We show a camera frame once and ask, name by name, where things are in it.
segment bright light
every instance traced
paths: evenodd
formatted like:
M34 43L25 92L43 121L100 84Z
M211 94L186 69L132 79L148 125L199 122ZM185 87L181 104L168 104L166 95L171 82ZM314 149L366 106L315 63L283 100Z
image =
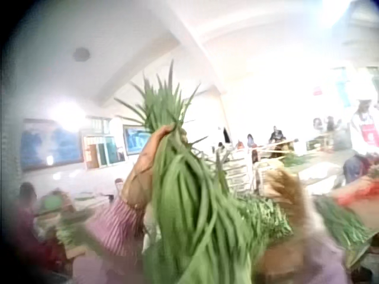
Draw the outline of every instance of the bright light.
M65 130L77 132L85 123L85 113L74 102L65 102L52 110L52 116Z
M322 24L325 28L331 28L343 13L348 9L352 0L323 0Z
M60 172L53 174L53 180L60 180Z
M47 156L46 157L46 163L48 166L51 166L54 163L54 157L53 156Z

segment blue painting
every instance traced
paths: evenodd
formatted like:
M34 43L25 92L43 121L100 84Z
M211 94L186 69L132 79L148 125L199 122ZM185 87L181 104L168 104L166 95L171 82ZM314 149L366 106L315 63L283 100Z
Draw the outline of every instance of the blue painting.
M83 161L80 134L50 120L25 120L21 136L22 170Z
M128 155L139 154L150 138L150 133L141 128L124 126L126 153Z

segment ceiling light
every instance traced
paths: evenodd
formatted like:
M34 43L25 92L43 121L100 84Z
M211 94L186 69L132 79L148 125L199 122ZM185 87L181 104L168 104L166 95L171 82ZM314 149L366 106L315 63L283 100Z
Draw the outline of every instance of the ceiling light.
M84 47L78 47L72 56L76 62L85 62L90 58L91 55L88 49Z

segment red clothing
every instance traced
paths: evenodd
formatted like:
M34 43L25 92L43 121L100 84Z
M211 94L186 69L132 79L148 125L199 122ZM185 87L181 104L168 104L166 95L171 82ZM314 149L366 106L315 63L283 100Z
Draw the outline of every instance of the red clothing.
M57 240L41 242L34 231L34 214L30 208L19 206L15 219L15 242L20 256L42 268L60 271L66 260L65 250Z
M371 146L379 147L379 135L375 124L361 125L363 140Z

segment vegetable pile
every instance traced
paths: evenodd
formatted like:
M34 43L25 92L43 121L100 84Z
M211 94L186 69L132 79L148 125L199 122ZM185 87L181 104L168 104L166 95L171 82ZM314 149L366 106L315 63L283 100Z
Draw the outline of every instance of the vegetable pile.
M146 273L152 283L251 283L251 258L255 262L273 236L291 232L287 219L271 201L229 194L220 158L216 172L211 171L192 153L194 143L187 142L182 129L196 90L185 104L179 85L172 89L172 64L168 81L158 77L158 83L158 90L146 79L144 90L134 86L143 105L116 99L140 118L125 119L150 132L175 124L160 142L153 165L152 204L161 239L145 252Z

